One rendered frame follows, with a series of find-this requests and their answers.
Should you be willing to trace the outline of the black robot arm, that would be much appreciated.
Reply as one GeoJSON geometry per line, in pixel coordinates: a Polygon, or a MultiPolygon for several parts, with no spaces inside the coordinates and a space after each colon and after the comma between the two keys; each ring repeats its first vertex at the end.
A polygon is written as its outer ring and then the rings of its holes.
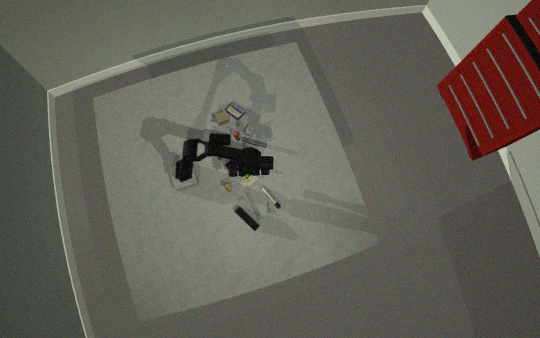
{"type": "MultiPolygon", "coordinates": [[[[184,141],[183,159],[176,161],[175,179],[185,182],[192,178],[193,161],[200,161],[207,156],[236,160],[246,170],[270,169],[273,170],[273,156],[261,156],[258,149],[249,147],[236,149],[213,141],[203,142],[200,139],[188,139],[184,141]],[[198,155],[198,143],[205,144],[205,151],[198,155]]],[[[181,182],[181,183],[182,183],[181,182]]]]}

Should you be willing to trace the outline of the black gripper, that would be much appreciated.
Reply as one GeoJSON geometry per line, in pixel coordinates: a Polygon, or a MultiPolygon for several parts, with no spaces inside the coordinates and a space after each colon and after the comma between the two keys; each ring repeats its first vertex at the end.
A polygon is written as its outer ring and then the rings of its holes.
{"type": "Polygon", "coordinates": [[[253,170],[246,170],[243,165],[239,165],[238,164],[238,168],[237,168],[237,163],[229,163],[228,164],[228,169],[229,169],[229,176],[230,177],[236,177],[237,176],[237,171],[238,171],[238,175],[239,176],[245,176],[246,174],[251,174],[253,176],[259,176],[260,175],[260,170],[261,170],[261,175],[269,175],[270,173],[270,170],[269,169],[253,169],[253,170]]]}

